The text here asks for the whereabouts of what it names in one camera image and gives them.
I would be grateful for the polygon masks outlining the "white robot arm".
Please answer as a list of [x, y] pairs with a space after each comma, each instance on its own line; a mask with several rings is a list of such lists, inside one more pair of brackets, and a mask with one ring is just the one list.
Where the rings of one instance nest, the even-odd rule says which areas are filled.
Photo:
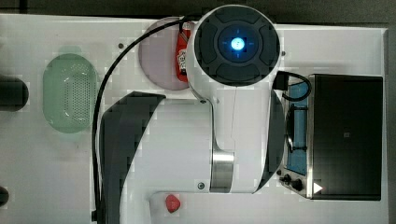
[[102, 116], [100, 224], [151, 224], [156, 193], [254, 194], [278, 169], [280, 40], [252, 7], [207, 12], [185, 55], [189, 98], [133, 91]]

